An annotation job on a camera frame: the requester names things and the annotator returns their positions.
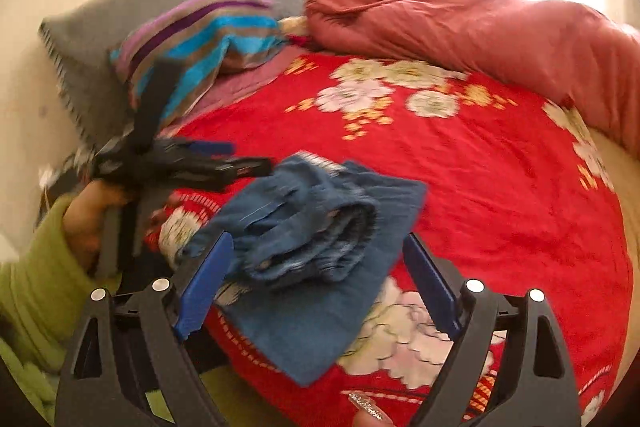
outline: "pillow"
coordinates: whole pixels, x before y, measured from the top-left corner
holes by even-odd
[[[162,114],[162,126],[187,114],[218,73],[256,68],[284,43],[269,0],[187,0],[131,33],[111,52],[119,79],[136,109],[159,57],[185,70]]]
[[[132,115],[126,86],[113,73],[107,50],[145,21],[183,1],[92,0],[40,25],[60,79],[60,96],[90,148],[100,148],[122,134]],[[303,1],[276,0],[277,17],[302,14]]]

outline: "green cloth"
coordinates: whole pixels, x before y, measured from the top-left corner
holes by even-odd
[[[66,245],[62,217],[72,201],[63,196],[36,230],[28,252],[15,263],[0,264],[0,315],[12,325],[0,339],[0,357],[20,389],[53,425],[55,378],[84,302],[98,286],[115,290],[118,280],[96,281],[78,266]],[[292,427],[228,367],[201,376],[231,427]],[[158,416],[170,418],[160,392],[149,393]]]

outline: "white flower print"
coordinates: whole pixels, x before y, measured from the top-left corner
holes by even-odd
[[[459,105],[455,95],[424,90],[412,94],[406,108],[418,116],[450,118],[458,113]]]
[[[600,153],[598,153],[595,144],[576,142],[574,143],[574,150],[575,153],[584,160],[591,175],[595,178],[600,178],[602,183],[604,183],[609,190],[613,191],[613,183],[604,168],[602,158],[600,157]]]
[[[547,100],[542,106],[546,115],[561,129],[566,129],[578,142],[591,142],[589,129],[575,107],[565,109]]]
[[[385,68],[381,62],[366,58],[352,58],[337,68],[330,75],[330,78],[335,78],[340,82],[349,82],[350,80],[370,80],[383,76],[385,76]]]
[[[324,112],[355,112],[369,109],[376,98],[381,98],[393,89],[383,86],[377,80],[347,80],[337,86],[327,87],[318,93],[314,103]]]
[[[504,341],[502,331],[494,333],[492,344]],[[408,389],[433,385],[453,343],[438,331],[418,292],[402,292],[387,277],[358,338],[338,364],[348,375],[370,375],[382,369]],[[489,351],[485,374],[494,357]]]
[[[447,78],[466,79],[466,74],[464,73],[447,71],[437,66],[431,66],[421,60],[398,60],[385,66],[385,73],[387,82],[412,89],[443,86]]]
[[[574,143],[575,153],[587,165],[591,176],[593,178],[600,178],[602,183],[613,192],[614,187],[611,178],[609,178],[607,174],[607,169],[604,167],[596,144],[593,142],[591,133],[582,120],[578,110],[575,107],[571,109],[560,107],[550,100],[544,103],[542,110],[558,127],[566,129],[574,136],[576,139]],[[595,188],[595,181],[593,178],[590,178],[589,173],[584,170],[584,167],[578,166],[578,168],[583,169],[588,183],[593,184],[593,188]],[[588,186],[584,180],[582,180],[582,183],[586,187]]]
[[[200,229],[202,223],[195,212],[185,212],[183,207],[176,208],[162,224],[158,237],[158,248],[165,259],[176,269],[175,256]]]
[[[591,401],[584,408],[582,416],[580,416],[580,425],[586,427],[587,423],[593,420],[596,413],[600,410],[602,402],[604,401],[604,389],[594,396]]]

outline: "black tool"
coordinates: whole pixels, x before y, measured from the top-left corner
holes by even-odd
[[[181,62],[156,60],[131,131],[111,140],[94,158],[92,177],[135,191],[138,197],[105,217],[97,275],[124,271],[140,252],[146,219],[180,187],[220,192],[238,178],[268,176],[263,157],[233,158],[228,142],[156,139],[167,103],[183,72]]]
[[[220,231],[208,255],[190,259],[171,280],[156,280],[144,291],[124,297],[113,298],[102,289],[94,292],[61,374],[57,427],[167,426],[146,404],[139,383],[148,378],[147,373],[156,375],[178,427],[226,425],[181,344],[186,331],[202,324],[214,288],[222,280],[220,274],[232,251],[226,236]],[[482,415],[465,425],[580,425],[573,369],[542,291],[532,289],[524,297],[495,294],[479,280],[465,280],[449,261],[431,255],[414,234],[405,240],[403,251],[436,327],[447,331],[454,341],[412,427],[462,423],[492,333],[500,330],[508,334],[489,404]],[[183,320],[183,313],[190,318]],[[189,324],[186,329],[180,326],[185,322]],[[128,342],[141,330],[148,355],[132,360]]]

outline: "metal rivet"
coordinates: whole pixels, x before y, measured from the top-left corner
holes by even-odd
[[[169,288],[169,279],[156,279],[151,285],[151,288],[153,288],[157,292],[163,292],[164,290]]]
[[[545,300],[545,294],[542,293],[542,290],[538,289],[532,289],[529,292],[529,297],[531,297],[531,299],[535,302],[542,302],[543,300]]]
[[[91,292],[92,301],[101,301],[106,296],[107,296],[107,292],[105,291],[104,288],[96,288],[94,291]]]
[[[480,293],[484,290],[484,284],[482,284],[482,281],[479,281],[478,279],[469,279],[466,282],[466,289],[473,293]]]

